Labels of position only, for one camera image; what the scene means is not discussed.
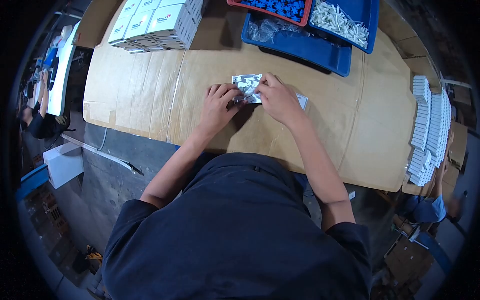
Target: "plastic bag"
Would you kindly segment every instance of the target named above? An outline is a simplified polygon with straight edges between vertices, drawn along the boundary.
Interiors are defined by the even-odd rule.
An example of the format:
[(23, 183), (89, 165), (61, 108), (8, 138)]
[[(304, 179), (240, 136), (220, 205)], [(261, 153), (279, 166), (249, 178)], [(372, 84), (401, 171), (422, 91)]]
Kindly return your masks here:
[(273, 44), (275, 34), (279, 31), (289, 32), (288, 36), (291, 36), (294, 32), (301, 33), (302, 28), (274, 17), (249, 21), (248, 24), (249, 38), (262, 43)]

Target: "navy blue t-shirt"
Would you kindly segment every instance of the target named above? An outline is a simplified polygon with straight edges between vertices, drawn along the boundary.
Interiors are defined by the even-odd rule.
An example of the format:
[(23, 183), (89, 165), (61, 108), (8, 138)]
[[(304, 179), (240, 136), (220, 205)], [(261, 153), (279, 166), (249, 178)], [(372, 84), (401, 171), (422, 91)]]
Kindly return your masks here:
[(113, 299), (368, 299), (365, 226), (327, 232), (291, 174), (256, 154), (214, 158), (162, 209), (121, 210), (105, 251)]

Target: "blue metal frame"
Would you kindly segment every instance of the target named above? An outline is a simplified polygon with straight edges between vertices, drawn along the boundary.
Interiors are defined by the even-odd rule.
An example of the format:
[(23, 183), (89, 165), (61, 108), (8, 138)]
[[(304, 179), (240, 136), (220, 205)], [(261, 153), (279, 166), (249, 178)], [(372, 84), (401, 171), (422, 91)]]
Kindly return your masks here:
[(20, 188), (15, 192), (15, 200), (20, 202), (34, 189), (38, 188), (49, 179), (47, 165), (43, 164), (31, 171), (21, 179)]

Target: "worker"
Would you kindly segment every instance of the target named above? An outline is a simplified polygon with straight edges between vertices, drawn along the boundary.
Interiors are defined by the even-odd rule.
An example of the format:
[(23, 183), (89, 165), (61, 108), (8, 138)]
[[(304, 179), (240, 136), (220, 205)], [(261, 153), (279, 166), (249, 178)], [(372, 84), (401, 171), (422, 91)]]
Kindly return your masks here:
[(54, 116), (47, 113), (48, 109), (48, 72), (42, 72), (40, 79), (40, 93), (34, 108), (23, 107), (21, 119), (22, 127), (28, 130), (34, 138), (48, 139), (55, 134), (67, 131), (70, 122), (66, 116)]
[(453, 132), (449, 132), (443, 161), (437, 169), (433, 179), (433, 187), (428, 197), (406, 195), (406, 201), (398, 210), (398, 215), (406, 218), (409, 223), (436, 223), (441, 222), (447, 214), (454, 219), (461, 217), (461, 203), (459, 199), (444, 199), (442, 181), (448, 171), (448, 150), (453, 142)]
[(270, 157), (219, 155), (185, 182), (212, 138), (245, 105), (227, 109), (242, 92), (214, 84), (198, 126), (140, 199), (121, 209), (102, 270), (113, 299), (369, 298), (368, 229), (355, 223), (312, 122), (271, 73), (256, 92), (297, 144), (322, 211), (321, 229), (304, 210), (292, 174)]

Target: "telkom indonesia logo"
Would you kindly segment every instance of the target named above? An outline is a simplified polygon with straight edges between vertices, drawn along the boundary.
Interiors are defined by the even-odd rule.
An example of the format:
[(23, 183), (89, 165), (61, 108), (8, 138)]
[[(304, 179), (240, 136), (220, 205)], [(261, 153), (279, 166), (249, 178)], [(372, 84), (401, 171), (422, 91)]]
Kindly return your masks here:
[(115, 32), (118, 32), (118, 31), (120, 31), (122, 28), (123, 28), (123, 25), (122, 25), (122, 26), (120, 26), (119, 28), (115, 29)]

